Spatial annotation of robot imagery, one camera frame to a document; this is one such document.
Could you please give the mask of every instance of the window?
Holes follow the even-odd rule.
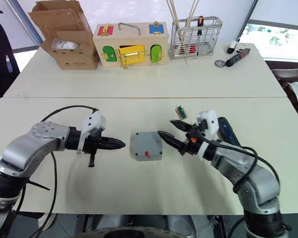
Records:
[[[254,43],[265,60],[298,61],[298,30],[247,24],[240,42]]]

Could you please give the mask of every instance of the green door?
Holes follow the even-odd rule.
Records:
[[[161,46],[160,45],[153,45],[151,47],[151,62],[156,63],[161,60]]]
[[[116,62],[117,61],[115,51],[111,46],[104,46],[103,53],[104,53],[104,56],[105,56],[107,62]]]

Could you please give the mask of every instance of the wire basket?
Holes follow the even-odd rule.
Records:
[[[198,16],[192,17],[189,27],[185,27],[187,19],[180,19],[177,27],[172,23],[171,58],[193,57],[213,54],[213,49],[218,40],[222,21],[216,16],[203,17],[203,26],[198,25]]]

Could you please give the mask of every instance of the white wall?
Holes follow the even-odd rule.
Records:
[[[25,12],[31,11],[36,2],[36,0],[18,1]],[[171,35],[172,20],[165,0],[80,0],[79,2],[92,32],[100,23],[166,21]],[[174,2],[178,17],[186,18],[193,0],[174,0]],[[195,15],[219,17],[223,21],[219,41],[231,41],[237,37],[252,3],[253,0],[200,0]]]
[[[250,19],[298,26],[298,0],[259,0]]]
[[[5,0],[0,0],[0,10],[3,11],[3,14],[0,14],[0,24],[10,41],[12,49],[34,46],[31,38],[5,3]]]

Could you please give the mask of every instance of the cardboard box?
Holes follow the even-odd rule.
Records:
[[[45,37],[41,47],[61,69],[96,69],[99,56],[78,1],[38,1],[29,15]],[[75,42],[79,48],[53,49],[52,41],[55,38]]]

